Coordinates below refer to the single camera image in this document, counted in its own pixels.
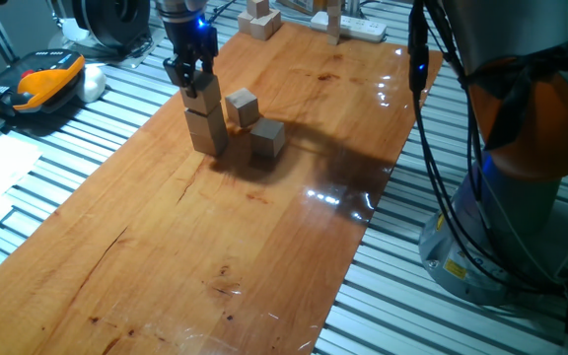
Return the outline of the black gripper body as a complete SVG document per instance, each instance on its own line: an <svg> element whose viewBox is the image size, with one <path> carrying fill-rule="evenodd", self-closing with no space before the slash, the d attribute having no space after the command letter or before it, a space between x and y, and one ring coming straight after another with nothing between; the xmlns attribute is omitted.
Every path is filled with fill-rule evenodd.
<svg viewBox="0 0 568 355"><path fill-rule="evenodd" d="M201 16L191 18L164 19L167 37L173 45L174 54L164 60L165 65L189 63L194 65L198 59L198 35Z"/></svg>

